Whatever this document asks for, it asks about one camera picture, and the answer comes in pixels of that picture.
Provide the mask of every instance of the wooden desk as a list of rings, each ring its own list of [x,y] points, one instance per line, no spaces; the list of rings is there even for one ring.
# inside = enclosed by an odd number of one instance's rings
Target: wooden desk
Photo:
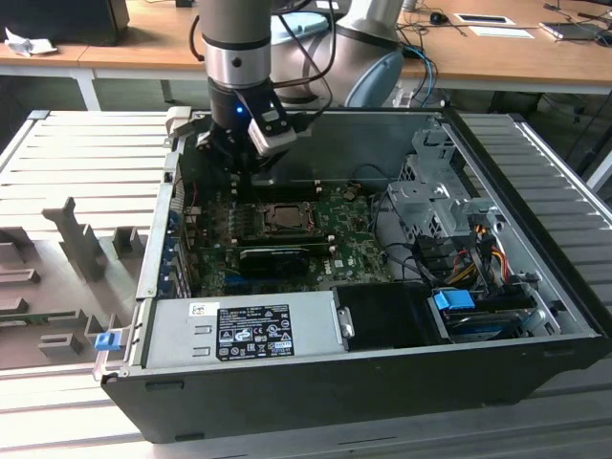
[[[437,64],[438,86],[464,89],[506,89],[519,91],[586,92],[606,94],[612,87],[612,49],[593,42],[556,42],[537,28],[540,22],[565,22],[558,12],[544,10],[543,0],[427,0],[441,8],[452,24],[462,24],[454,13],[507,16],[524,27],[534,39],[477,36],[462,27],[462,36],[452,27],[431,27],[424,36],[427,55]],[[562,2],[564,11],[576,20],[577,14],[602,14],[605,7],[584,2]],[[414,12],[402,22],[428,24],[431,11]],[[406,34],[419,44],[416,33]],[[405,78],[421,78],[422,62],[406,63]]]
[[[50,55],[33,55],[24,57],[16,55],[8,46],[0,46],[0,65],[15,65],[29,67],[78,67],[87,45],[61,45],[59,51]]]
[[[197,8],[176,8],[174,2],[127,0],[129,28],[118,46],[90,46],[80,57],[81,67],[94,69],[150,69],[199,71],[203,64],[189,51],[189,28]],[[202,38],[195,36],[203,51]]]
[[[564,22],[561,14],[542,8],[543,0],[426,0],[441,8],[454,24],[455,12],[506,15],[517,27],[537,27],[539,22]],[[0,75],[73,77],[87,108],[99,110],[93,85],[96,78],[157,79],[168,91],[169,80],[205,80],[203,65],[190,53],[188,31],[197,9],[176,9],[174,2],[146,3],[127,0],[129,29],[119,46],[99,48],[62,45],[57,55],[25,58],[0,46]],[[575,19],[577,13],[601,14],[605,7],[583,2],[563,2]],[[404,21],[428,24],[430,11],[406,14]],[[451,27],[429,28],[424,36],[426,53],[437,64],[437,86],[449,89],[606,94],[612,89],[612,49],[595,43],[555,42],[543,30],[528,30],[534,39],[477,36]],[[418,36],[407,33],[417,44]],[[202,49],[201,40],[196,44]],[[404,85],[416,84],[424,75],[423,63],[408,60]]]

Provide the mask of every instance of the red wire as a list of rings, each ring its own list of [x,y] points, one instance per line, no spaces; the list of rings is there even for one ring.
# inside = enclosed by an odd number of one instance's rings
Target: red wire
[[[186,212],[187,215],[191,214],[196,199],[198,199],[198,187],[195,185],[195,182],[193,182],[193,199],[191,200],[191,206],[189,206],[189,212]]]
[[[457,264],[459,263],[459,258],[461,257],[461,255],[465,255],[466,253],[468,253],[468,251],[460,251],[459,253],[457,253],[457,256],[455,256],[455,259],[452,262],[453,274],[455,274],[455,271],[457,271]]]

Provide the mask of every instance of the blue cable on desk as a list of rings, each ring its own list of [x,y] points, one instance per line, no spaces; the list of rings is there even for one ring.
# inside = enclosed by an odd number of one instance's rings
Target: blue cable on desk
[[[416,54],[419,58],[421,58],[423,62],[425,63],[425,65],[427,66],[427,72],[429,73],[429,88],[427,89],[427,95],[423,99],[423,103],[421,104],[421,107],[425,107],[427,104],[427,101],[429,100],[429,96],[431,96],[431,92],[433,91],[433,69],[431,68],[431,61],[416,48],[413,48],[411,46],[406,46],[405,48],[411,51],[412,53]]]

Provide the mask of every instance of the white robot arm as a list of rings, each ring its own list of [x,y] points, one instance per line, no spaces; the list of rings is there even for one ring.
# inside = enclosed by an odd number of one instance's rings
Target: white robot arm
[[[222,142],[222,133],[231,134],[231,145],[221,147],[232,150],[226,155],[234,158],[232,169],[270,166],[277,161],[272,157],[296,141],[304,118],[292,120],[282,101],[304,102],[331,93],[340,105],[380,106],[400,75],[403,58],[395,25],[402,0],[353,0],[331,31],[324,27],[304,34],[300,26],[289,26],[291,38],[273,43],[272,17],[308,3],[199,2],[213,120],[206,142]],[[284,22],[274,21],[277,28]],[[295,33],[301,35],[297,40]],[[256,152],[245,153],[252,145]]]

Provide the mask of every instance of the white paper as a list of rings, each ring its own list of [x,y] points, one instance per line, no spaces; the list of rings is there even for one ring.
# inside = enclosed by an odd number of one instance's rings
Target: white paper
[[[339,10],[340,6],[338,2],[332,2],[332,6],[334,10]],[[320,10],[329,10],[329,2],[325,2],[324,0],[317,0],[317,8]]]
[[[18,55],[30,57],[31,55],[45,55],[57,51],[57,48],[47,39],[38,38],[30,40],[29,38],[15,35],[9,29],[5,29],[5,32],[7,34],[7,39],[4,40],[4,44]]]
[[[523,29],[509,29],[505,27],[481,27],[470,26],[470,30],[478,36],[498,36],[504,38],[534,38],[529,32]]]

